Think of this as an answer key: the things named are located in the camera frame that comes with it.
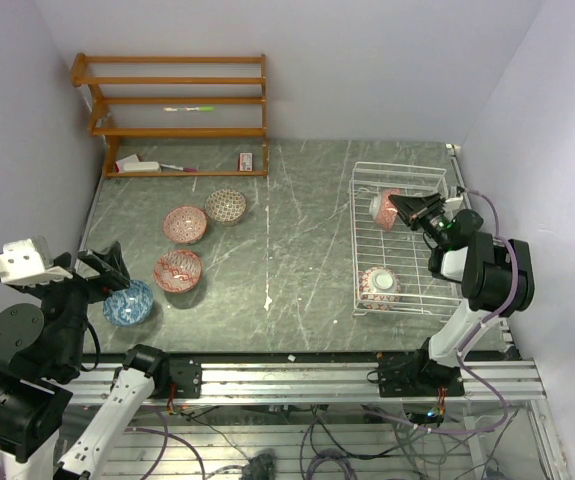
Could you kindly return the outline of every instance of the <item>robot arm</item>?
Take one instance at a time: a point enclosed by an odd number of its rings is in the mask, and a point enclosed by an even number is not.
[[[529,245],[480,232],[483,219],[473,210],[449,219],[440,194],[390,195],[389,200],[405,225],[422,229],[435,243],[428,263],[432,276],[461,284],[463,301],[441,331],[425,341],[406,372],[412,382],[445,387],[460,377],[459,356],[464,358],[488,327],[530,305],[534,280]]]
[[[83,339],[90,327],[87,306],[129,286],[120,245],[84,251],[79,259],[98,272],[82,278],[71,256],[51,258],[42,238],[4,246],[0,281],[41,300],[0,313],[0,464],[8,480],[46,480],[71,393],[60,385],[78,377]],[[54,478],[99,478],[107,454],[144,399],[170,384],[168,355],[137,345],[127,354],[112,394]]]

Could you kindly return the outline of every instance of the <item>floor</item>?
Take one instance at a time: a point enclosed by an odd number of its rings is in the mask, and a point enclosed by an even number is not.
[[[235,168],[237,153],[255,144],[175,141],[133,143],[119,158],[205,169]],[[233,177],[135,178],[105,181],[91,214],[86,248],[113,240],[123,246],[132,278],[154,292],[152,314],[142,324],[115,327],[90,307],[104,352],[135,343],[171,351],[411,350],[437,332],[435,317],[407,313],[353,315],[352,247],[348,186],[358,161],[441,167],[456,177],[444,144],[369,141],[273,141],[267,179]],[[162,232],[174,207],[202,207],[219,188],[241,191],[248,202],[241,223],[210,224],[189,249],[203,262],[192,291],[166,294],[152,278],[156,260],[178,248]],[[478,349],[502,350],[494,328]],[[91,342],[85,347],[93,350]]]

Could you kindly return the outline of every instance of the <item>blue bowl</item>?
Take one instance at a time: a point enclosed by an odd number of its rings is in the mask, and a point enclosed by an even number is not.
[[[140,280],[129,282],[129,288],[114,292],[103,303],[103,315],[112,325],[129,327],[147,318],[154,304],[151,288]]]

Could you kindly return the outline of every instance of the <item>bowl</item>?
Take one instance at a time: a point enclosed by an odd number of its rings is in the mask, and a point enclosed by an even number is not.
[[[205,212],[197,207],[174,208],[163,221],[163,232],[176,243],[195,243],[201,239],[206,229]]]
[[[247,201],[242,193],[231,188],[223,188],[207,197],[205,213],[215,222],[231,226],[242,218],[246,207]]]
[[[373,217],[374,222],[386,231],[392,229],[398,214],[398,209],[389,201],[389,195],[391,194],[399,195],[400,190],[397,188],[385,190],[372,198],[369,204],[369,213]]]
[[[103,302],[103,315],[112,325],[128,327],[145,320],[153,304],[151,288],[145,282],[132,280],[128,288],[115,291]]]
[[[202,262],[194,252],[174,250],[158,259],[154,280],[166,292],[183,293],[196,286],[202,270]]]
[[[391,310],[398,301],[400,282],[394,273],[385,267],[372,267],[360,276],[360,300],[370,310]]]

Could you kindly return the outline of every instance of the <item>white wire rack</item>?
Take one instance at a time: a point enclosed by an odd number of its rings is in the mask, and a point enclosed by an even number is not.
[[[399,189],[401,195],[440,192],[447,196],[445,173],[443,168],[356,163],[349,184],[355,315],[405,312],[447,320],[458,307],[458,287],[433,278],[427,269],[430,250],[422,232],[412,232],[400,219],[390,231],[383,231],[369,213],[372,198],[389,188]],[[372,267],[387,268],[400,285],[397,293],[384,295],[377,303],[367,301],[359,290],[361,275]]]

